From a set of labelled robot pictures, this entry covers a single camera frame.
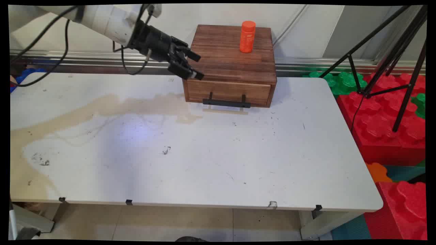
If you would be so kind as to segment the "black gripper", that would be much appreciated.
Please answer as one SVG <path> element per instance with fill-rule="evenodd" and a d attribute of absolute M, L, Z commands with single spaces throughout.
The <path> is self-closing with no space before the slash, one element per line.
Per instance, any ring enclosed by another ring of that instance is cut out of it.
<path fill-rule="evenodd" d="M 156 62 L 168 62 L 168 71 L 184 80 L 204 78 L 204 73 L 192 68 L 186 58 L 199 62 L 201 59 L 199 54 L 193 52 L 184 41 L 146 25 L 142 20 L 137 21 L 135 25 L 129 48 L 139 51 L 142 55 L 147 55 L 151 50 L 150 59 Z"/>

